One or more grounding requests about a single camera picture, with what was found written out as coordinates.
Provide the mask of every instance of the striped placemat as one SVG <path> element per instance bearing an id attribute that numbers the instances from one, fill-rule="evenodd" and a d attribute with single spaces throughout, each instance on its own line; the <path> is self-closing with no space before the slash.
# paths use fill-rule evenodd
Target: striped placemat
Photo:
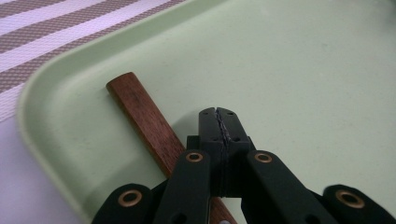
<path id="1" fill-rule="evenodd" d="M 0 0 L 0 122 L 49 59 L 182 1 Z"/>

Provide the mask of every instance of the light green tray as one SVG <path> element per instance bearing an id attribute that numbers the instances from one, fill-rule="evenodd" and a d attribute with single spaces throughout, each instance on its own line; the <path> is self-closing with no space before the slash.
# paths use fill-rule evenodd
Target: light green tray
<path id="1" fill-rule="evenodd" d="M 180 4 L 40 68 L 19 103 L 22 137 L 86 222 L 116 187 L 156 186 L 163 175 L 105 89 L 133 71 L 183 143 L 200 110 L 229 108 L 309 189 L 353 186 L 395 216 L 395 7 Z"/>

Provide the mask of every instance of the black plastic part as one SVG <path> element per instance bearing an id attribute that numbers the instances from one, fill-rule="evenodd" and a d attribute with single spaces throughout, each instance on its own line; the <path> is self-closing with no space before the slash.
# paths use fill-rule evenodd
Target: black plastic part
<path id="1" fill-rule="evenodd" d="M 241 197 L 245 156 L 254 149 L 236 114 L 224 108 L 199 113 L 199 136 L 189 136 L 187 149 L 201 149 L 211 158 L 211 194 Z"/>
<path id="2" fill-rule="evenodd" d="M 141 193 L 141 199 L 139 202 L 132 206 L 122 206 L 119 203 L 119 198 L 124 192 L 129 190 L 137 190 Z M 124 201 L 133 200 L 129 199 L 128 196 L 123 198 Z M 146 219 L 146 214 L 148 213 L 149 206 L 151 203 L 152 195 L 150 189 L 142 185 L 128 184 L 124 185 L 116 190 L 114 190 L 110 196 L 106 199 L 102 207 L 96 213 L 93 218 L 93 224 L 126 224 L 126 223 L 136 223 L 136 224 L 149 224 L 151 223 Z"/>
<path id="3" fill-rule="evenodd" d="M 177 160 L 153 223 L 207 223 L 209 198 L 209 155 L 200 150 L 187 150 Z"/>
<path id="4" fill-rule="evenodd" d="M 328 211 L 347 224 L 395 224 L 396 220 L 384 208 L 357 189 L 344 185 L 327 187 L 322 199 Z"/>
<path id="5" fill-rule="evenodd" d="M 167 184 L 168 180 L 165 180 L 160 185 L 151 190 L 151 204 L 149 206 L 149 210 L 147 211 L 145 219 L 145 221 L 149 224 L 154 221 L 154 214 L 157 212 L 158 207 L 160 206 L 160 202 L 163 199 L 163 193 L 165 192 Z"/>
<path id="6" fill-rule="evenodd" d="M 248 153 L 245 174 L 242 210 L 247 223 L 337 223 L 275 154 Z"/>

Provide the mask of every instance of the screw hole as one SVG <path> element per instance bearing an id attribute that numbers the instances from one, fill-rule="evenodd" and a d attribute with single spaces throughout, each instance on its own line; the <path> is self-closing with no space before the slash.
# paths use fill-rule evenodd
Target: screw hole
<path id="1" fill-rule="evenodd" d="M 315 217 L 313 215 L 308 215 L 305 218 L 305 222 L 308 224 L 320 224 L 320 219 L 318 217 Z"/>
<path id="2" fill-rule="evenodd" d="M 344 189 L 339 189 L 335 192 L 335 197 L 341 203 L 353 207 L 353 208 L 363 208 L 364 207 L 364 200 L 361 199 L 359 196 L 355 195 L 352 192 L 349 192 Z"/>
<path id="3" fill-rule="evenodd" d="M 122 207 L 131 207 L 142 200 L 142 193 L 139 190 L 131 189 L 123 192 L 119 197 L 119 204 Z"/>
<path id="4" fill-rule="evenodd" d="M 343 199 L 349 203 L 357 203 L 358 199 L 353 197 L 352 195 L 349 194 L 344 194 L 341 197 L 343 197 Z"/>
<path id="5" fill-rule="evenodd" d="M 174 224 L 183 224 L 186 223 L 187 217 L 184 214 L 178 213 L 174 216 L 172 216 L 172 223 Z"/>
<path id="6" fill-rule="evenodd" d="M 187 154 L 186 159 L 187 161 L 191 162 L 198 162 L 201 161 L 204 158 L 204 156 L 200 153 L 192 152 Z"/>
<path id="7" fill-rule="evenodd" d="M 265 153 L 258 153 L 254 156 L 254 158 L 256 159 L 256 161 L 260 161 L 260 162 L 271 162 L 272 161 L 272 157 Z"/>

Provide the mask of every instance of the wooden handle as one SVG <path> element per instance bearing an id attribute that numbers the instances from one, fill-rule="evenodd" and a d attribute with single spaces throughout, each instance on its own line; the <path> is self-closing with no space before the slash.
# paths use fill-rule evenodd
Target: wooden handle
<path id="1" fill-rule="evenodd" d="M 178 155 L 185 149 L 145 88 L 134 73 L 116 77 L 106 87 L 144 140 L 164 174 L 169 177 Z M 210 223 L 219 224 L 222 220 L 236 223 L 221 199 L 213 198 Z"/>

